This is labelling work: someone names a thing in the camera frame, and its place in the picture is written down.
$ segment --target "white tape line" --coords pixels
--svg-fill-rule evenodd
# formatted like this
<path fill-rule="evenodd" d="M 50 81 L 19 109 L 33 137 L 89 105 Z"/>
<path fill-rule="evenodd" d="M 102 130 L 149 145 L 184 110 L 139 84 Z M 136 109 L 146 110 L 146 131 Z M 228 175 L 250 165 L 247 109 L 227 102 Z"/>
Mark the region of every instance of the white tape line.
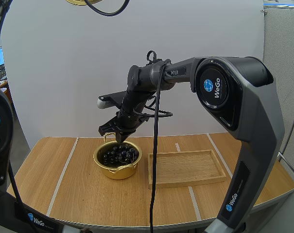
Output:
<path fill-rule="evenodd" d="M 58 190 L 59 190 L 59 186 L 60 186 L 60 184 L 61 184 L 61 181 L 63 180 L 63 177 L 64 177 L 64 175 L 65 175 L 66 169 L 67 169 L 68 164 L 69 164 L 69 162 L 70 162 L 70 159 L 71 159 L 71 157 L 72 157 L 72 155 L 73 155 L 74 149 L 75 149 L 75 147 L 76 147 L 76 145 L 77 145 L 77 143 L 78 143 L 78 139 L 79 139 L 79 138 L 77 137 L 77 139 L 75 140 L 75 143 L 73 144 L 73 147 L 72 147 L 72 150 L 71 150 L 71 152 L 70 152 L 70 155 L 69 155 L 69 157 L 68 157 L 68 159 L 67 159 L 67 161 L 66 161 L 66 163 L 65 163 L 65 166 L 64 166 L 64 168 L 63 168 L 63 171 L 62 171 L 61 174 L 60 174 L 60 177 L 59 177 L 59 179 L 58 179 L 58 183 L 57 183 L 57 185 L 56 185 L 56 188 L 55 188 L 55 191 L 54 191 L 54 194 L 53 194 L 52 200 L 51 200 L 51 202 L 50 202 L 50 205 L 49 205 L 48 211 L 47 211 L 47 213 L 46 213 L 46 216 L 50 216 L 50 214 L 51 214 L 51 211 L 52 211 L 52 208 L 53 208 L 53 205 L 54 205 L 54 201 L 55 201 L 55 199 L 56 199 L 56 195 L 57 195 Z"/>
<path fill-rule="evenodd" d="M 176 146 L 177 151 L 180 152 L 179 144 L 178 143 L 175 143 L 175 146 Z M 192 189 L 191 186 L 189 186 L 188 189 L 189 189 L 189 192 L 190 192 L 190 196 L 191 196 L 192 204 L 193 204 L 193 207 L 194 207 L 196 219 L 198 221 L 200 221 L 202 219 L 201 219 L 199 207 L 197 206 L 197 202 L 196 202 L 196 199 L 195 199 L 195 195 L 194 195 L 193 189 Z"/>
<path fill-rule="evenodd" d="M 180 152 L 179 144 L 175 143 L 175 146 L 176 146 L 177 151 Z"/>
<path fill-rule="evenodd" d="M 229 169 L 228 165 L 226 164 L 224 158 L 223 158 L 222 155 L 220 154 L 220 151 L 218 150 L 218 148 L 216 147 L 216 145 L 215 145 L 213 139 L 211 139 L 211 137 L 209 136 L 208 133 L 207 133 L 207 137 L 209 138 L 210 142 L 213 144 L 213 146 L 214 146 L 214 148 L 215 148 L 217 154 L 219 155 L 219 157 L 220 157 L 221 161 L 223 162 L 223 164 L 224 164 L 224 166 L 225 166 L 227 172 L 229 173 L 229 176 L 232 178 L 232 172 L 230 171 L 230 169 Z"/>

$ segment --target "metal bracket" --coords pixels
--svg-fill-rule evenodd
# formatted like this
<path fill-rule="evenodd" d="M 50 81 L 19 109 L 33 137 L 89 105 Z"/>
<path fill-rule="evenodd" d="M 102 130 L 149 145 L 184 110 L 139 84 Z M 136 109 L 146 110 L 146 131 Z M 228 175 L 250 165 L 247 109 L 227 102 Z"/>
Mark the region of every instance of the metal bracket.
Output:
<path fill-rule="evenodd" d="M 268 12 L 266 10 L 261 10 L 261 12 L 266 15 Z"/>

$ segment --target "gray partition panel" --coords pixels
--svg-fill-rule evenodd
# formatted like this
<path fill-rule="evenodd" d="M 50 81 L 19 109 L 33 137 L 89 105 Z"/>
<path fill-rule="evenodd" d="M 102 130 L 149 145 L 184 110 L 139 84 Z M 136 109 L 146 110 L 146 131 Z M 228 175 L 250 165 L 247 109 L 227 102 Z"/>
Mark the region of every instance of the gray partition panel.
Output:
<path fill-rule="evenodd" d="M 263 61 L 277 80 L 277 93 L 285 124 L 285 137 L 289 137 L 294 122 L 294 9 L 266 8 L 264 16 Z M 287 156 L 289 161 L 294 154 Z"/>

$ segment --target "wooden tray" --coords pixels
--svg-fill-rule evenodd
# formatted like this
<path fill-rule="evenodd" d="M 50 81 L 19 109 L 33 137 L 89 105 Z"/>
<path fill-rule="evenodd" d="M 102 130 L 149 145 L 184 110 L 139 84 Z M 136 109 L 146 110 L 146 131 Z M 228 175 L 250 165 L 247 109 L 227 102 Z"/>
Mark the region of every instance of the wooden tray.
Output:
<path fill-rule="evenodd" d="M 153 155 L 148 155 L 149 189 Z M 156 188 L 196 186 L 225 181 L 226 175 L 212 150 L 157 154 Z"/>

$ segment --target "gold pot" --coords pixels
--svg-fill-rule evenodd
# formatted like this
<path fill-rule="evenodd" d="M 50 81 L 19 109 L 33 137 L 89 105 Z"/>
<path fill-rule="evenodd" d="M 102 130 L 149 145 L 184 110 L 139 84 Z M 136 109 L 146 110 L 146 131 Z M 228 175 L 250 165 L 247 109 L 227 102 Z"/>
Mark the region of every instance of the gold pot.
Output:
<path fill-rule="evenodd" d="M 124 141 L 124 143 L 130 144 L 134 149 L 136 149 L 139 152 L 137 160 L 134 161 L 132 164 L 119 166 L 119 167 L 108 167 L 108 166 L 101 164 L 100 159 L 99 159 L 99 158 L 101 158 L 101 155 L 106 153 L 108 150 L 111 150 L 114 146 L 118 145 L 116 140 L 107 142 L 106 137 L 111 134 L 114 134 L 114 133 L 106 133 L 104 135 L 104 143 L 101 144 L 99 147 L 97 147 L 97 149 L 94 151 L 93 158 L 94 158 L 95 163 L 97 163 L 97 165 L 100 166 L 102 173 L 106 177 L 109 177 L 114 180 L 126 179 L 126 178 L 135 174 L 135 172 L 137 170 L 137 163 L 141 159 L 142 152 L 141 152 L 140 147 L 138 145 L 136 145 L 135 143 Z"/>

